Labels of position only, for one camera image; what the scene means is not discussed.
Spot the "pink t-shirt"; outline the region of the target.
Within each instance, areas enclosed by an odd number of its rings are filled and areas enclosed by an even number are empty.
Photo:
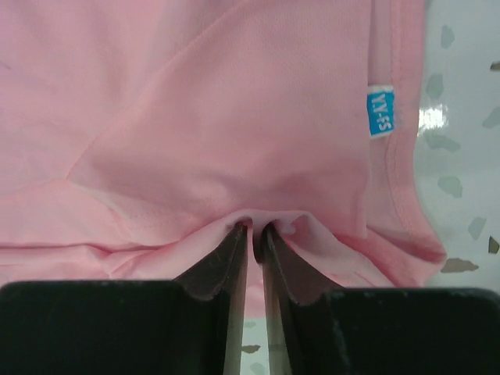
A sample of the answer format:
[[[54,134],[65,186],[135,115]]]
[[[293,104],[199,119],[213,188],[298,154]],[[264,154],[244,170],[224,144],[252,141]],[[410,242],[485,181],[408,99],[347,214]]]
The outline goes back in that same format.
[[[244,220],[419,287],[422,1],[4,1],[1,281],[171,278]]]

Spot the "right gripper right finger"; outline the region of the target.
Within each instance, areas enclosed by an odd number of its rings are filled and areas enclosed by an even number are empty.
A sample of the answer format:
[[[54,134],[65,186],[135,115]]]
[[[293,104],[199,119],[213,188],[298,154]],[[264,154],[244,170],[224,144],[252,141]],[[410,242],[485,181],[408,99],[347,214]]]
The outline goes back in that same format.
[[[499,296],[346,288],[268,226],[261,238],[272,374],[496,374]]]

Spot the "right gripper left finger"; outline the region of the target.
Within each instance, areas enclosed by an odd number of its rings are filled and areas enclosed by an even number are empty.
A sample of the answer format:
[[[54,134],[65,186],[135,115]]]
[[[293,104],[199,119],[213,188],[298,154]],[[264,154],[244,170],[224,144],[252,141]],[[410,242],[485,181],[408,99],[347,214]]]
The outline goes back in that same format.
[[[239,223],[173,280],[7,284],[2,373],[239,373],[247,243]]]

